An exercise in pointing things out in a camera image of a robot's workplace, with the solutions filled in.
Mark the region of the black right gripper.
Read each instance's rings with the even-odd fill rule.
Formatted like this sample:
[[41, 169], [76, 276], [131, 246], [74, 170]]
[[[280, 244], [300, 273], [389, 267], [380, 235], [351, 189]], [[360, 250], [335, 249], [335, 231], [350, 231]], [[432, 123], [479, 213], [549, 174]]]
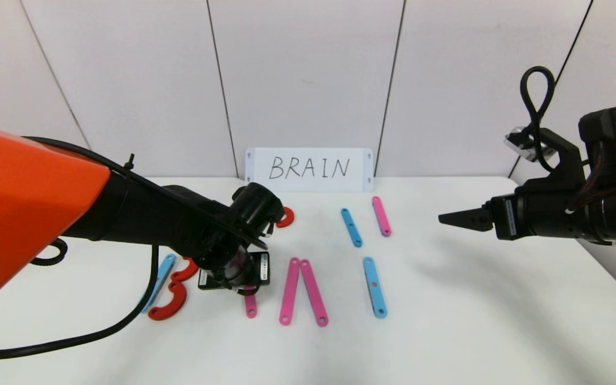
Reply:
[[488, 232], [495, 228], [501, 240], [529, 236], [588, 239], [583, 212], [565, 212], [568, 197], [560, 193], [529, 192], [494, 197], [485, 207], [438, 215], [441, 224]]

